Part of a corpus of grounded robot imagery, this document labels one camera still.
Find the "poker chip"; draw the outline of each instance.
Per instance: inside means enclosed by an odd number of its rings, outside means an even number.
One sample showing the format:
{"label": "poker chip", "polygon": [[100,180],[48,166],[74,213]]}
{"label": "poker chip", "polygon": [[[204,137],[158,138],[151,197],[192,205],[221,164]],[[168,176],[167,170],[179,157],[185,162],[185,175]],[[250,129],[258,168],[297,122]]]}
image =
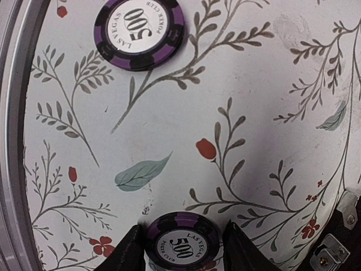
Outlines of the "poker chip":
{"label": "poker chip", "polygon": [[168,213],[151,223],[146,233],[146,253],[167,270],[197,270],[219,251],[218,229],[207,218],[191,212]]}
{"label": "poker chip", "polygon": [[102,57],[128,71],[145,71],[171,58],[184,35],[176,0],[109,0],[95,21]]}

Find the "curved edge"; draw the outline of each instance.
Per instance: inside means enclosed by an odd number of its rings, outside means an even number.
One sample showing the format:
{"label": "curved edge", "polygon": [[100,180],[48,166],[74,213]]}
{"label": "curved edge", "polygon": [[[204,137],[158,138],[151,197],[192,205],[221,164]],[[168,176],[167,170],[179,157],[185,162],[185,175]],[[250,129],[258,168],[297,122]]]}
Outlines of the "curved edge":
{"label": "curved edge", "polygon": [[0,24],[0,270],[4,271],[42,270],[28,209],[23,131],[30,69],[49,3],[0,3],[5,22]]}

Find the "screw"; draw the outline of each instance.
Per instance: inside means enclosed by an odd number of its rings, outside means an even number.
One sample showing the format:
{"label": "screw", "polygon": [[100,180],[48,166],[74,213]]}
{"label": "screw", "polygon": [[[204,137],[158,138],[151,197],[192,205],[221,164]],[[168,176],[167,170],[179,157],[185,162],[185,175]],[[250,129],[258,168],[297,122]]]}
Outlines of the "screw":
{"label": "screw", "polygon": [[344,248],[343,248],[343,247],[340,247],[340,248],[338,249],[338,254],[343,255],[344,253],[345,253]]}
{"label": "screw", "polygon": [[327,265],[328,265],[328,260],[327,260],[327,258],[322,257],[322,258],[320,259],[320,265],[321,265],[321,266],[327,266]]}
{"label": "screw", "polygon": [[347,224],[352,225],[353,223],[355,223],[355,217],[353,215],[349,215],[347,218]]}

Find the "metal clip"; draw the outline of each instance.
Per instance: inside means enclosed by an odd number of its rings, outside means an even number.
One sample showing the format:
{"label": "metal clip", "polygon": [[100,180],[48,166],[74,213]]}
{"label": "metal clip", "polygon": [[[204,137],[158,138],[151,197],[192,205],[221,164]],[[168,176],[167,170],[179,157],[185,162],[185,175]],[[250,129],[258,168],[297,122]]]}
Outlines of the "metal clip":
{"label": "metal clip", "polygon": [[338,203],[336,210],[342,213],[344,219],[344,226],[349,230],[353,230],[358,221],[356,205],[359,200],[359,195],[346,190]]}
{"label": "metal clip", "polygon": [[315,271],[337,271],[350,256],[350,252],[332,235],[327,234],[311,257]]}

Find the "white chip center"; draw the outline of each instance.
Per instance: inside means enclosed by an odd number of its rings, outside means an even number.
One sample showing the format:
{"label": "white chip center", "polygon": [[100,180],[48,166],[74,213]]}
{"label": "white chip center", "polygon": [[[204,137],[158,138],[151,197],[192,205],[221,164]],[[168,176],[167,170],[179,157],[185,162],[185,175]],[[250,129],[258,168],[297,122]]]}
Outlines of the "white chip center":
{"label": "white chip center", "polygon": [[208,245],[200,234],[191,230],[173,230],[162,235],[157,242],[158,254],[167,262],[189,265],[201,260]]}
{"label": "white chip center", "polygon": [[155,47],[168,29],[165,9],[154,0],[129,0],[118,6],[108,21],[111,43],[125,53],[142,53]]}

